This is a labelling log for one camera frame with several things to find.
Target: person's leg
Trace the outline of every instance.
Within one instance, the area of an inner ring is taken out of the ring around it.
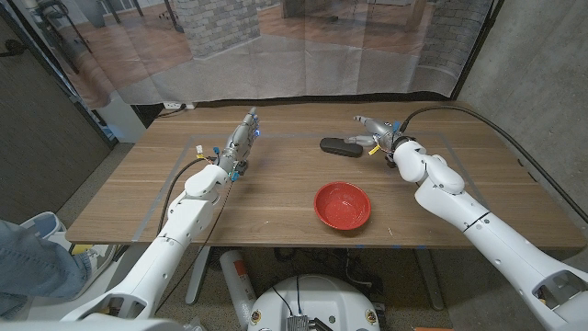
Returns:
[[[0,221],[0,291],[72,298],[92,274],[87,254],[72,257],[63,247]]]
[[[26,295],[15,295],[0,292],[0,322],[2,319],[12,320],[22,307],[27,304]]]

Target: red bowl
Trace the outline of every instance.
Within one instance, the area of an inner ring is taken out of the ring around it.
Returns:
[[[316,192],[314,211],[325,224],[338,230],[351,230],[368,220],[371,204],[361,188],[345,182],[333,182]]]

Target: power outlet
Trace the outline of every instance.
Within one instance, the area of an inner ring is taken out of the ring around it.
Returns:
[[[182,103],[181,102],[169,102],[169,101],[165,101],[164,102],[164,107],[165,109],[168,110],[176,110],[176,109],[180,109],[180,107],[182,107]],[[186,109],[194,109],[195,105],[194,103],[186,103]]]

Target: table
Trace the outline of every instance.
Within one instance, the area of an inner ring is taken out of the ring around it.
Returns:
[[[364,132],[353,121],[361,114],[404,120],[432,103],[287,104],[258,108],[261,137],[249,156],[245,176],[232,184],[210,245],[468,248],[459,230],[421,208],[416,186],[386,166],[384,153],[360,158],[327,154],[322,137]],[[67,232],[84,243],[148,243],[156,236],[166,184],[175,171],[196,157],[195,145],[208,154],[224,146],[249,107],[196,108],[156,120]],[[415,117],[408,134],[429,154],[441,154],[467,182],[467,191],[516,231],[541,248],[581,248],[585,240],[542,187],[521,167],[484,124],[451,110]],[[172,197],[199,163],[180,177]],[[341,232],[314,213],[314,194],[335,180],[354,183],[372,203],[368,222]],[[226,189],[221,193],[226,196]],[[203,243],[208,232],[196,237]]]

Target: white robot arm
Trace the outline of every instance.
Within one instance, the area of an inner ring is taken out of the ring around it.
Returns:
[[[588,274],[548,256],[473,199],[461,176],[439,155],[427,155],[414,139],[391,125],[356,117],[374,133],[374,143],[390,155],[401,177],[421,182],[418,203],[456,226],[508,279],[547,330],[580,330],[588,325]],[[373,131],[368,127],[378,127]],[[393,137],[381,140],[379,137]]]
[[[255,108],[229,138],[216,165],[207,165],[186,181],[185,190],[170,204],[168,221],[127,277],[112,290],[71,311],[62,320],[78,321],[107,308],[121,318],[152,317],[165,287],[193,237],[212,221],[214,206],[223,188],[239,169],[259,135]]]

